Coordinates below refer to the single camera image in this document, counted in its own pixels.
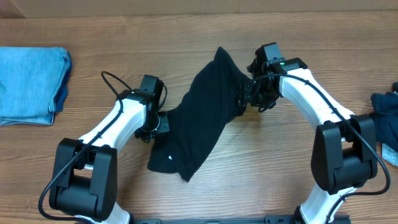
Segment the black garment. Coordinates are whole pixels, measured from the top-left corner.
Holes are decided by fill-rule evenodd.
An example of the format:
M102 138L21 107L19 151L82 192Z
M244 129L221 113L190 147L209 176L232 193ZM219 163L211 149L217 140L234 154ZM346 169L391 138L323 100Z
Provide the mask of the black garment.
M155 139L149 170L174 174L188 182L216 145L224 127L244 111L238 90L248 80L219 47L214 59L194 78L182 102L167 112L170 131Z

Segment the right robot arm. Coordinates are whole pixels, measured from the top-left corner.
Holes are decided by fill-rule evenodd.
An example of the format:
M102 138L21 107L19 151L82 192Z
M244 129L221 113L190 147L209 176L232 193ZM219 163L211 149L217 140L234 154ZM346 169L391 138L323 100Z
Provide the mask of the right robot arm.
M252 80L239 90L238 105L260 113L289 99L315 132L311 172L315 185L292 215L268 215L266 223L350 223L335 213L346 198L377 174L374 125L335 101L299 58L287 60L277 43L262 45L248 66Z

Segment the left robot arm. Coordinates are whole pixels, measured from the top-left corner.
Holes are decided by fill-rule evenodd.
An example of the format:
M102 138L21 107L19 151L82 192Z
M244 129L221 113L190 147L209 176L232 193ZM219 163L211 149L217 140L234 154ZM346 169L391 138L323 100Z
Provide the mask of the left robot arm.
M111 112L79 139L63 139L57 146L52 180L39 198L45 218L44 198L63 221L77 223L134 223L134 216L116 202L118 154L131 136L149 142L169 131L165 103L167 88L158 77L144 75L140 87L116 94Z

